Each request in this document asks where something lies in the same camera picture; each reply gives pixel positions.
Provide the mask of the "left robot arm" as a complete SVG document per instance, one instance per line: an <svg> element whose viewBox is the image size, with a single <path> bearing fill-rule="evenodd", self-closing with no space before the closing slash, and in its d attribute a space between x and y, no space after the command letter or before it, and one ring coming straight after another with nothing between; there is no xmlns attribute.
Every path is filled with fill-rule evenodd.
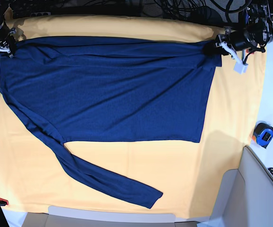
<svg viewBox="0 0 273 227"><path fill-rule="evenodd" d="M242 28L225 27L225 33L218 34L215 40L205 44L203 53L207 56L230 55L237 64L245 66L250 54L265 52L268 43L273 42L273 21L268 0L246 0L238 9L231 10L233 1L222 8L215 1L212 3L225 13L230 23L230 14L240 13Z"/></svg>

